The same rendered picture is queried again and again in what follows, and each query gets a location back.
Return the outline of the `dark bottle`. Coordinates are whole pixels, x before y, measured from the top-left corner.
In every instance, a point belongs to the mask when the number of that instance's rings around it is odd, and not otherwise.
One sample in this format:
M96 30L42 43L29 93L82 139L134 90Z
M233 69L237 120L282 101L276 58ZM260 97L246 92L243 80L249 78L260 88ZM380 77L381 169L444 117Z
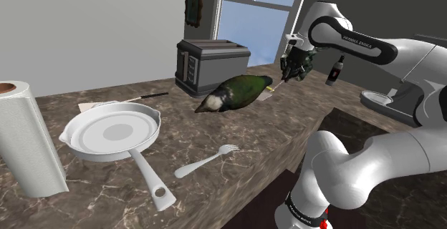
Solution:
M328 74L327 80L325 82L326 85L332 86L336 82L336 80L337 80L338 76L340 75L340 72L342 71L342 68L344 66L344 64L343 64L344 58L345 58L345 55L342 54L340 56L340 58L338 59L338 61L334 63L330 73Z

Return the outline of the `pale flat tool, yellow band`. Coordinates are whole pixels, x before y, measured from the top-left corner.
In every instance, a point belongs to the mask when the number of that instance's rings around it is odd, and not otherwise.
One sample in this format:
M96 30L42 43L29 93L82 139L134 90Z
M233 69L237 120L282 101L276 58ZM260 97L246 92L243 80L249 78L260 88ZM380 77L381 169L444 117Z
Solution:
M274 87L270 87L270 86L266 87L266 89L256 99L259 101L264 101L265 99L270 98L273 95L273 93L275 92L275 90L283 83L284 83L284 81L281 80L280 83L278 83Z

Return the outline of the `window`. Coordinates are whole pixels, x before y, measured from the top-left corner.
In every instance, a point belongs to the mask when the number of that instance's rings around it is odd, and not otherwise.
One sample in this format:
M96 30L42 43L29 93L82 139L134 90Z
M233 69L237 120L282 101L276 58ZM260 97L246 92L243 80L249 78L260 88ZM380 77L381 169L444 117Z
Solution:
M215 37L249 49L250 66L277 61L294 31L304 0L218 0Z

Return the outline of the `green and white oval fruit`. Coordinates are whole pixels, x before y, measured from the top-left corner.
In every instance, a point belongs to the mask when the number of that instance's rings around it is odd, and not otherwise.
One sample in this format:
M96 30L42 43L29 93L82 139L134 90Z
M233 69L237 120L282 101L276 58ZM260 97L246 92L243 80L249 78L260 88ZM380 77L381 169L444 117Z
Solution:
M201 112L225 112L244 108L255 101L273 79L266 75L239 75L222 82L195 109Z

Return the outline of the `grey toaster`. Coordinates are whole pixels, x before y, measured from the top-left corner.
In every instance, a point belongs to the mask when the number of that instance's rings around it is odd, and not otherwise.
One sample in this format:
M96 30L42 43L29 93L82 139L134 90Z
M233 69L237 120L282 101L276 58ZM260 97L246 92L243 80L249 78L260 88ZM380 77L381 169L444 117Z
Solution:
M176 85L201 98L220 83L245 74L251 52L229 40L183 39L177 43Z

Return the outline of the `white fork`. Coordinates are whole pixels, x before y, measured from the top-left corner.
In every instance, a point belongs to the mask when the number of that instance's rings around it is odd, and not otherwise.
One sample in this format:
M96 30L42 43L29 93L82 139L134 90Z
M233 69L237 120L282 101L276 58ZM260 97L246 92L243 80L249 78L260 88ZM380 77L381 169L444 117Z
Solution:
M236 146L236 145L222 145L222 146L220 146L220 148L218 149L218 152L215 155L207 157L206 159L200 160L198 162L194 162L194 163L185 165L183 167L180 167L180 168L178 168L174 172L174 175L177 178L183 178L186 175L188 175L191 172L193 172L194 170L198 169L199 167L201 167L201 166L205 165L206 163L216 159L217 157L219 157L221 155L228 154L228 153L233 152L233 151L237 151L237 150L239 150L239 147Z

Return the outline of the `white frying pan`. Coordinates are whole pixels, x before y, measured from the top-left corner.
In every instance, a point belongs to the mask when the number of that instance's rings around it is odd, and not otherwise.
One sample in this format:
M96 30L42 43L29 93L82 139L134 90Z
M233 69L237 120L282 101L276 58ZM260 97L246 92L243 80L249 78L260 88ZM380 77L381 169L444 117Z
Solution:
M83 160L114 162L133 158L156 209L163 211L176 202L176 197L142 155L157 140L160 126L161 114L156 109L132 102L106 102L72 118L59 140Z

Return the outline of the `white paper towel roll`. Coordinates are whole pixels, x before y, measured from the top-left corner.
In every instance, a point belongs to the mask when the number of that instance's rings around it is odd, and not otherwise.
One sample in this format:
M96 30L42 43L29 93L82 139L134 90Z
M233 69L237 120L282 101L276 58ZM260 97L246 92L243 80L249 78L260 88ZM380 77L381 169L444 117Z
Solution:
M69 190L57 150L26 82L0 81L0 156L31 198Z

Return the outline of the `dark framed wall picture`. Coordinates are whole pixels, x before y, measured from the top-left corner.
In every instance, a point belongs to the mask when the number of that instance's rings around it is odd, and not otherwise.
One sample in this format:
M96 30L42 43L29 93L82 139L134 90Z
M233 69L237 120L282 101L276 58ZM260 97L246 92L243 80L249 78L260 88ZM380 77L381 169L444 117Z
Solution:
M203 0L185 0L185 23L198 28L201 23Z

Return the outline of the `black-handled spatula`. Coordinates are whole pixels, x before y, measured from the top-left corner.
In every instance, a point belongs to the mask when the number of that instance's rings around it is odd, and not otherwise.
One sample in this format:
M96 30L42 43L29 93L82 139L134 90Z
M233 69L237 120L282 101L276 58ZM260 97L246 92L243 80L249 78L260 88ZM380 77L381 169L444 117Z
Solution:
M159 96L164 96L164 95L167 95L167 94L168 94L167 92L148 94L148 95L143 95L143 96L132 98L132 99L127 99L127 100L124 100L124 102L134 102L134 101L139 100L139 99L147 99L147 98L151 98L151 97L159 97ZM87 110L89 110L89 109L91 109L93 107L98 107L98 106L101 106L101 105L104 105L104 104L110 104L110 103L117 103L117 101L113 100L113 101L109 101L109 102L79 103L78 107L79 107L80 112L85 112L85 111L87 111Z

